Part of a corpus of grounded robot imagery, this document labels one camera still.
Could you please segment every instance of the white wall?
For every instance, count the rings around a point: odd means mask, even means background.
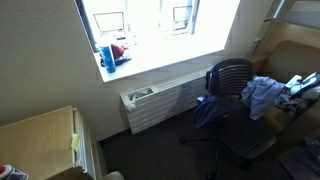
[[[66,105],[98,140],[128,128],[119,92],[243,56],[272,0],[242,0],[224,53],[103,84],[73,0],[0,1],[0,125]]]

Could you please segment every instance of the office chair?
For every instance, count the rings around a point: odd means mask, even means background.
[[[276,137],[269,131],[261,120],[249,118],[250,109],[241,101],[241,91],[252,80],[252,63],[246,59],[229,59],[215,64],[206,74],[205,88],[213,96],[228,99],[228,113],[212,123],[213,134],[208,137],[181,138],[180,143],[188,141],[215,141],[213,172],[207,174],[207,179],[215,179],[219,160],[219,143],[222,142],[233,152],[245,160],[245,167],[251,165],[252,159],[269,149],[276,141]]]

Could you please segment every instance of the bottle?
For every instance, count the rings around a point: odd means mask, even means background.
[[[99,51],[108,73],[115,72],[116,64],[113,59],[111,45],[110,44],[99,45]]]
[[[27,180],[28,175],[10,165],[0,166],[1,180]]]

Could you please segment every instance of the wooden cabinet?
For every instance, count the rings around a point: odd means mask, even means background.
[[[77,150],[71,148],[74,134]],[[0,147],[0,164],[26,172],[29,179],[101,179],[105,172],[99,144],[71,106],[0,127]]]

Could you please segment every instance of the radiator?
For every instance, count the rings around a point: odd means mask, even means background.
[[[197,105],[206,93],[206,70],[121,93],[132,134]]]

